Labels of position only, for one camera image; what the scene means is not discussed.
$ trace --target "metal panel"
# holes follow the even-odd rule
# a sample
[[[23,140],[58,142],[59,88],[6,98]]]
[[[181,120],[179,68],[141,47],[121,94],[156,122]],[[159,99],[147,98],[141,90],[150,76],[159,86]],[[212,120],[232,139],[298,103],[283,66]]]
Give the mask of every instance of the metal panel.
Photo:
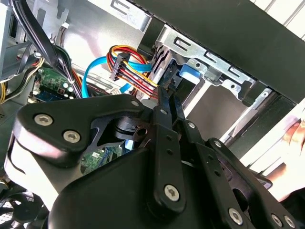
[[[105,56],[113,45],[126,44],[138,47],[143,33],[110,13],[84,0],[60,1],[59,5],[69,9],[67,19],[69,28],[64,34],[64,48],[68,51],[72,62],[81,69],[98,57]],[[91,70],[105,80],[109,80],[106,65]],[[123,86],[125,82],[116,81]]]
[[[2,75],[4,55],[7,47],[7,38],[9,36],[11,10],[0,2],[0,78]]]
[[[305,97],[305,43],[249,0],[134,2],[294,102]]]
[[[88,1],[141,32],[146,31],[151,21],[150,15],[126,0]]]

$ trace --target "black mounting arm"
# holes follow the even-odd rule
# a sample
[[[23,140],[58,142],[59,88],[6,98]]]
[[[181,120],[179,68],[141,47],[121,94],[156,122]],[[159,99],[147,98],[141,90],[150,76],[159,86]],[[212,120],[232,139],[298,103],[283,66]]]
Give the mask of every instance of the black mounting arm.
[[[202,140],[175,95],[158,88],[158,100],[153,110],[124,94],[19,111],[14,142],[61,170],[77,166],[84,152],[136,142],[59,194],[50,229],[298,228],[224,144]]]

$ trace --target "green circuit board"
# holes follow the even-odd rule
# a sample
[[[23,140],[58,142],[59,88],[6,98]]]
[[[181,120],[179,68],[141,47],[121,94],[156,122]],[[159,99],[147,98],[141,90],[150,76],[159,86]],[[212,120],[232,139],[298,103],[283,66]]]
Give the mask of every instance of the green circuit board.
[[[86,175],[121,155],[122,149],[118,146],[106,147],[87,153],[81,160],[81,172]]]
[[[42,69],[42,73],[40,74],[41,86],[45,86],[61,95],[68,92],[68,88],[71,87],[71,84],[66,78],[59,75],[57,72],[55,72],[52,69],[49,68],[41,68],[41,69]]]

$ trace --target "hand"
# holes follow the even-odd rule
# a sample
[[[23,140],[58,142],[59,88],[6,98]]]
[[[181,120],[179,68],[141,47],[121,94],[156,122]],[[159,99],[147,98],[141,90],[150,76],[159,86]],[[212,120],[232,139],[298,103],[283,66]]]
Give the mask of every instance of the hand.
[[[282,164],[270,175],[273,187],[269,192],[278,200],[305,187],[305,123],[294,124],[284,135],[279,151],[284,153]]]
[[[305,174],[305,122],[294,124],[284,135],[287,171]]]
[[[305,187],[305,122],[294,124],[284,135],[286,177],[294,190]]]

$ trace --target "yellow wire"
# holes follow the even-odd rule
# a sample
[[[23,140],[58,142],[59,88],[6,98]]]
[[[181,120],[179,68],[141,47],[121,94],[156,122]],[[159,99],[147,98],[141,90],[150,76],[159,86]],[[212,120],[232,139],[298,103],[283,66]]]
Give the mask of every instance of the yellow wire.
[[[136,51],[136,49],[134,47],[131,47],[129,45],[117,45],[117,46],[114,46],[113,49],[119,49],[119,48],[129,48],[131,50],[134,50],[136,53],[138,53],[138,51]],[[116,56],[116,57],[118,56],[118,54],[116,54],[113,50],[112,50],[112,53],[113,53],[114,56]]]
[[[156,87],[158,86],[158,84],[156,84],[155,82],[151,81],[151,80],[150,80],[149,78],[147,78],[145,75],[139,73],[137,70],[135,70],[134,68],[132,68],[126,61],[123,61],[123,63],[127,66],[127,68],[128,68],[130,71],[132,71],[132,72],[138,74],[140,77],[142,77],[143,79],[145,79],[147,82],[151,83],[152,85],[154,85],[154,86],[156,86]]]
[[[135,50],[133,47],[130,47],[130,46],[127,46],[127,45],[118,45],[118,46],[114,46],[114,47],[111,49],[111,52],[113,53],[114,56],[117,57],[118,55],[114,52],[114,49],[119,49],[119,48],[123,48],[123,47],[127,47],[127,48],[130,48],[130,49]],[[127,66],[127,68],[128,68],[130,71],[132,71],[132,72],[138,74],[140,77],[142,77],[143,79],[145,79],[148,83],[154,85],[155,87],[158,86],[155,82],[151,81],[151,80],[150,80],[149,78],[147,78],[145,75],[141,74],[140,72],[138,72],[137,70],[135,70],[134,68],[132,68],[126,61],[123,61],[123,63]]]
[[[3,83],[1,83],[1,98],[0,98],[0,102],[4,101],[5,99],[5,86]]]
[[[129,82],[128,80],[126,80],[123,77],[118,76],[119,79],[121,80],[125,80],[127,83],[131,84],[135,89],[139,90],[140,92],[144,93],[145,95],[151,97],[151,95],[149,95],[148,93],[146,93],[144,90],[142,90],[141,88],[139,88],[138,86],[134,85],[133,83]]]
[[[3,101],[5,100],[5,97],[6,97],[6,88],[5,88],[5,84],[3,83]]]
[[[1,97],[0,97],[0,103],[2,102],[2,99],[3,99],[3,86],[1,84]]]

